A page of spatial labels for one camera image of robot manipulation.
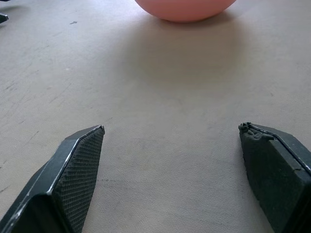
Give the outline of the pink plastic bowl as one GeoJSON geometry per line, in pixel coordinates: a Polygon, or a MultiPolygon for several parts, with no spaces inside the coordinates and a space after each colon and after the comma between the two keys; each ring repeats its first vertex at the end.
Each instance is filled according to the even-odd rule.
{"type": "Polygon", "coordinates": [[[222,13],[237,0],[135,0],[147,13],[170,22],[196,22],[222,13]]]}

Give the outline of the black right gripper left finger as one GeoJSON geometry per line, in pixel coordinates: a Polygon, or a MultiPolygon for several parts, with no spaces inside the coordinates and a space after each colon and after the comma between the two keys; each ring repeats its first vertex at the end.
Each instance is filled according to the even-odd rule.
{"type": "Polygon", "coordinates": [[[104,134],[98,125],[66,137],[0,220],[0,233],[82,233],[104,134]]]}

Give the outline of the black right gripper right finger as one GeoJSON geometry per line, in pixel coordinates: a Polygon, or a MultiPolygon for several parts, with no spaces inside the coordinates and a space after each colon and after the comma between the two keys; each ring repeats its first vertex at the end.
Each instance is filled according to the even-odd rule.
{"type": "Polygon", "coordinates": [[[311,151],[293,135],[239,125],[250,187],[275,233],[311,233],[311,151]]]}

